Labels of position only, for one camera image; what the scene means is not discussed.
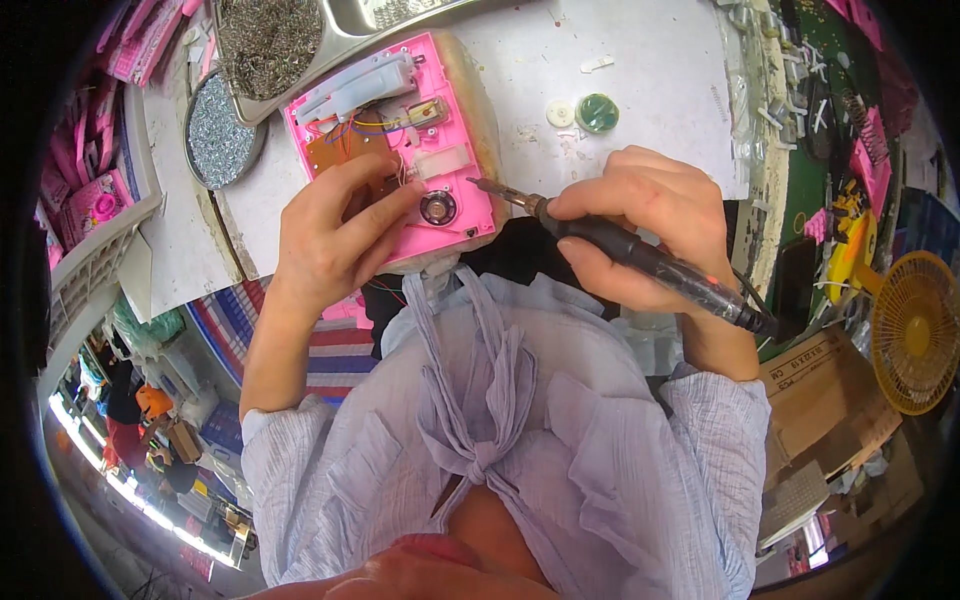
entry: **plastic bag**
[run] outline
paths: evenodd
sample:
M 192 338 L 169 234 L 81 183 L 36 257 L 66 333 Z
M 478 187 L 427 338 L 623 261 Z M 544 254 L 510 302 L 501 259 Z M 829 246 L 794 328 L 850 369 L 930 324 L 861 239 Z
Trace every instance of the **plastic bag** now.
M 142 324 L 133 314 L 125 295 L 120 295 L 109 314 L 111 324 L 130 349 L 140 356 L 157 357 L 163 344 L 183 331 L 180 312 L 167 312 Z

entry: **cardboard box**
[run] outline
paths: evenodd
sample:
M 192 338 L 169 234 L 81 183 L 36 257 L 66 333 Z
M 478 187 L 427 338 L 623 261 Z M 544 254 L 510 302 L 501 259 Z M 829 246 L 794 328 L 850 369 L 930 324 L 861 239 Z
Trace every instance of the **cardboard box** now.
M 830 477 L 865 461 L 901 423 L 870 361 L 839 325 L 763 363 L 760 378 L 772 408 L 768 479 L 801 455 L 794 467 L 816 460 Z
M 196 463 L 203 454 L 200 446 L 193 438 L 193 427 L 186 421 L 178 420 L 170 425 L 170 428 L 167 429 L 167 437 L 170 439 L 170 444 L 174 445 L 180 459 L 185 463 Z

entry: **hand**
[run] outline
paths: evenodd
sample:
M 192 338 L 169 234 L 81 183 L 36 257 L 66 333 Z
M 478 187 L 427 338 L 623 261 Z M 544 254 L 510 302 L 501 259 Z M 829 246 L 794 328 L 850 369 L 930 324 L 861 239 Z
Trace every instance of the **hand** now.
M 425 192 L 423 183 L 404 185 L 346 223 L 343 214 L 355 189 L 396 168 L 380 155 L 359 156 L 321 173 L 283 209 L 279 262 L 268 296 L 288 316 L 312 326 L 324 309 L 366 283 L 393 251 L 406 213 Z
M 610 154 L 602 178 L 570 185 L 547 211 L 561 220 L 604 215 L 625 220 L 630 230 L 647 229 L 660 237 L 662 250 L 737 289 L 720 188 L 688 164 L 628 146 Z M 706 314 L 640 271 L 614 263 L 590 242 L 566 237 L 558 248 L 593 294 L 636 311 Z

